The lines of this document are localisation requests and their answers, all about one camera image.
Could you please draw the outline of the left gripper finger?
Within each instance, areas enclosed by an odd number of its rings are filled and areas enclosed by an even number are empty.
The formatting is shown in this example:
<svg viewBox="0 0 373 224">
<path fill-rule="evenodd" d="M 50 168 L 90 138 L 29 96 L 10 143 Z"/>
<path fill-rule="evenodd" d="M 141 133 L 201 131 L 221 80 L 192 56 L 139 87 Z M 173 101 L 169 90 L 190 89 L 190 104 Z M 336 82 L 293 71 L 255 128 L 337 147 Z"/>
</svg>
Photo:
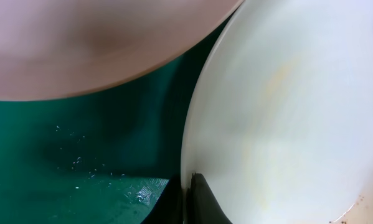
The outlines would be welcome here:
<svg viewBox="0 0 373 224">
<path fill-rule="evenodd" d="M 222 211 L 204 176 L 192 175 L 187 190 L 188 224 L 232 224 Z"/>
</svg>

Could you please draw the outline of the white plate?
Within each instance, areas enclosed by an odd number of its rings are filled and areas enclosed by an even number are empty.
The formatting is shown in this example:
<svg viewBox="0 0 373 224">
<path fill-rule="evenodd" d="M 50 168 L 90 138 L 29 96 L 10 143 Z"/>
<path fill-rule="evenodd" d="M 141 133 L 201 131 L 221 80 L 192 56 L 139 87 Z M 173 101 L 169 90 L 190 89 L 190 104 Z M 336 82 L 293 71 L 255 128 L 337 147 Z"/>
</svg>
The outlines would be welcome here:
<svg viewBox="0 0 373 224">
<path fill-rule="evenodd" d="M 373 0 L 246 1 L 193 92 L 181 184 L 232 223 L 373 223 Z"/>
<path fill-rule="evenodd" d="M 0 0 L 0 101 L 84 95 L 180 56 L 241 0 Z"/>
</svg>

